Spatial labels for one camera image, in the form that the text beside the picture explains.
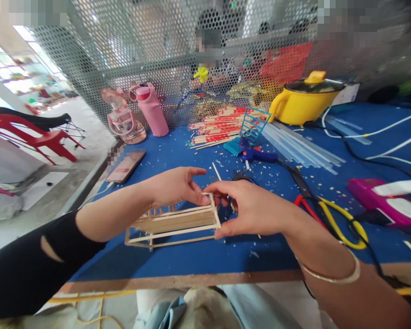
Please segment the glue gun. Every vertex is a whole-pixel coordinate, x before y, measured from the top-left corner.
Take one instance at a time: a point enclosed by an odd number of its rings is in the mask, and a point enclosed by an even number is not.
[[[257,161],[265,161],[265,162],[276,162],[278,156],[276,153],[264,153],[257,151],[256,149],[252,149],[250,147],[250,143],[248,139],[244,136],[241,136],[239,139],[239,148],[242,152],[242,160],[245,161],[245,165],[247,166],[247,170],[250,170],[249,162],[253,160]]]

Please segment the yellow flower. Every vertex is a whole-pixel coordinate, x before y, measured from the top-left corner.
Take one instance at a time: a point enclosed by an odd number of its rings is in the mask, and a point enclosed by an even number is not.
[[[207,70],[207,68],[201,67],[198,68],[198,72],[195,73],[195,75],[193,76],[195,79],[196,78],[200,78],[201,83],[204,83],[204,81],[206,81],[209,77],[207,76],[209,73],[209,71]]]

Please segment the hand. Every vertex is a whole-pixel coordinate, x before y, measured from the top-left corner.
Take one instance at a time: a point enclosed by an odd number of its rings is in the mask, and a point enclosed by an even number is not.
[[[216,205],[228,205],[227,196],[233,198],[238,216],[215,231],[215,238],[238,234],[271,235],[291,230],[298,217],[306,214],[294,204],[246,180],[218,181],[204,192],[212,192]]]
[[[210,199],[202,194],[201,188],[192,178],[205,175],[206,169],[178,167],[151,177],[142,183],[150,193],[152,208],[160,208],[182,201],[190,201],[198,206],[206,206]]]

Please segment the red plastic chair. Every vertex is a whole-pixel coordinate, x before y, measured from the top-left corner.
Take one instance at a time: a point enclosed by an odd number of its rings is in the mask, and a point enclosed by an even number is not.
[[[42,136],[41,137],[34,137],[32,135],[29,135],[28,133],[20,130],[18,127],[12,125],[13,123],[26,126],[29,129],[35,131],[36,133],[38,133]],[[18,136],[22,140],[17,139],[13,136],[10,136],[10,135],[6,134],[6,132],[4,132],[3,130],[8,131],[8,132]],[[60,143],[61,139],[62,138],[69,138],[73,142],[75,142],[77,145],[82,147],[83,149],[85,148],[81,144],[76,142],[73,138],[71,138],[64,130],[55,130],[55,131],[52,131],[52,132],[46,132],[46,131],[43,131],[43,130],[39,129],[38,127],[34,126],[33,124],[31,124],[30,122],[28,122],[27,120],[25,120],[21,117],[17,117],[17,116],[14,116],[14,115],[9,115],[9,114],[0,114],[0,135],[5,136],[9,140],[11,140],[12,142],[15,142],[17,144],[18,143],[25,143],[29,146],[32,146],[35,149],[35,151],[42,154],[47,160],[49,160],[54,165],[56,165],[56,163],[54,163],[47,154],[44,154],[39,149],[39,147],[47,146],[49,149],[51,149],[57,155],[65,157],[65,158],[69,159],[72,162],[76,162],[78,160],[63,145],[61,145],[61,143]]]

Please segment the white cable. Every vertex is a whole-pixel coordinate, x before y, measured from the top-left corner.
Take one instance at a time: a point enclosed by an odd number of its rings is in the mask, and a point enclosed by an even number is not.
[[[411,165],[411,161],[404,160],[404,159],[400,159],[400,158],[396,158],[396,157],[392,157],[392,156],[389,156],[389,155],[384,155],[384,156],[381,156],[381,157],[379,157],[379,158],[394,159],[394,160],[402,161],[402,162],[405,162],[405,163],[408,163],[408,164]]]
[[[324,115],[323,115],[322,118],[321,118],[321,124],[322,124],[323,128],[326,128],[325,118],[326,118],[326,115],[328,114],[328,112],[330,111],[330,109],[331,109],[331,106],[326,110],[326,112],[324,112]],[[391,124],[391,125],[383,128],[383,129],[380,129],[380,130],[375,131],[375,132],[373,132],[373,133],[368,133],[368,134],[364,134],[364,135],[356,135],[356,136],[344,136],[344,137],[345,137],[345,138],[355,138],[355,137],[368,137],[368,136],[376,135],[376,134],[381,133],[381,132],[383,132],[383,131],[385,131],[385,130],[388,130],[388,129],[394,127],[394,126],[397,126],[398,124],[400,124],[400,123],[402,123],[402,122],[405,122],[406,120],[409,120],[409,119],[411,119],[411,115],[410,115],[409,117],[403,118],[402,120],[399,120],[399,121],[397,121],[397,122],[395,122],[395,123],[393,123],[393,124]],[[332,138],[341,138],[340,136],[332,136],[327,130],[324,130],[324,132],[325,132],[326,135],[329,136],[329,137],[332,137]]]
[[[382,157],[382,156],[384,156],[384,155],[387,155],[387,154],[390,154],[390,153],[392,153],[392,152],[394,152],[394,151],[397,151],[398,149],[404,147],[405,145],[408,145],[409,143],[411,143],[411,138],[408,139],[408,140],[406,140],[406,141],[404,141],[402,144],[399,144],[399,145],[393,147],[391,150],[388,150],[388,151],[386,151],[386,152],[383,152],[383,153],[381,153],[381,154],[379,154],[379,155],[375,155],[375,156],[372,156],[372,157],[368,157],[368,158],[366,158],[366,159],[367,159],[367,160],[371,160],[371,159],[375,159],[375,158]]]
[[[91,199],[93,199],[95,196],[98,196],[98,195],[100,195],[100,194],[102,194],[102,193],[107,192],[108,189],[113,186],[113,184],[114,184],[114,182],[111,182],[110,184],[108,184],[108,186],[106,187],[106,189],[104,189],[103,191],[101,191],[101,192],[99,192],[99,193],[96,193],[96,194],[94,194],[94,195],[92,195],[92,196],[89,196],[89,197],[84,201],[84,203],[81,205],[81,207],[79,207],[79,209],[84,208],[84,207],[87,205],[87,202],[90,201]]]

